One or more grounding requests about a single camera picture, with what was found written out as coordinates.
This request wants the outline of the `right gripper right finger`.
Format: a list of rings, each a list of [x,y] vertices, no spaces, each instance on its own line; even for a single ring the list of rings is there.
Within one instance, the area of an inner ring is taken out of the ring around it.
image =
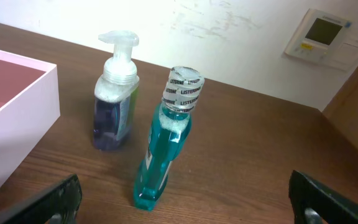
[[[288,197],[295,224],[358,224],[358,204],[297,170],[291,173]]]

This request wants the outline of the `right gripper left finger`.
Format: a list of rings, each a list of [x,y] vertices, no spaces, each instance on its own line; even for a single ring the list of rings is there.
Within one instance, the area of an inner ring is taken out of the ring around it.
[[[82,190],[76,174],[20,203],[0,211],[0,224],[76,223]]]

